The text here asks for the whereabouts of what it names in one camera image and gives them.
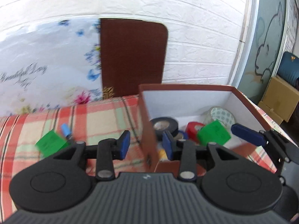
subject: brown book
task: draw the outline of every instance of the brown book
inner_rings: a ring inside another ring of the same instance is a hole
[[[101,19],[104,98],[138,94],[138,85],[161,83],[167,28],[156,22]]]

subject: black electrical tape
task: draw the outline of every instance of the black electrical tape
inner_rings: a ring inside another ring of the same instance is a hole
[[[178,122],[170,117],[159,117],[151,120],[153,129],[156,132],[158,141],[162,141],[162,134],[165,130],[169,130],[171,135],[175,137],[178,134]]]

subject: cardboard box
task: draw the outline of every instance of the cardboard box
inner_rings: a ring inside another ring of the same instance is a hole
[[[262,101],[259,102],[258,107],[260,107],[271,119],[273,119],[278,125],[280,125],[283,121],[278,114],[276,114],[273,109],[270,109],[267,105],[265,105]]]
[[[268,114],[275,122],[280,124],[281,119],[289,121],[299,102],[299,91],[284,81],[279,76],[272,77],[260,102],[261,109]]]
[[[150,120],[157,117],[173,117],[179,123],[179,129],[185,130],[190,121],[203,122],[206,112],[213,106],[229,110],[240,123],[253,130],[270,130],[266,120],[255,107],[235,87],[219,85],[186,84],[142,84],[139,86],[139,110],[142,131],[141,148],[145,165],[150,172],[169,171],[168,167],[159,167],[157,140]],[[247,157],[256,146],[234,136],[225,147]]]

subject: yellow object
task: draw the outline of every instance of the yellow object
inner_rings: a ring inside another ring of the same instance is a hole
[[[299,102],[299,91],[279,76],[272,77],[261,104],[267,114],[278,124],[281,119],[289,121]]]
[[[160,150],[158,151],[158,155],[159,155],[159,159],[160,159],[160,160],[161,160],[161,159],[167,159],[167,155],[166,155],[166,152],[165,152],[164,149],[160,149]]]

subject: white brick wall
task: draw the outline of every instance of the white brick wall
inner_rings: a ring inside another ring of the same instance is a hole
[[[246,0],[0,0],[0,33],[78,15],[164,23],[165,83],[226,84]]]

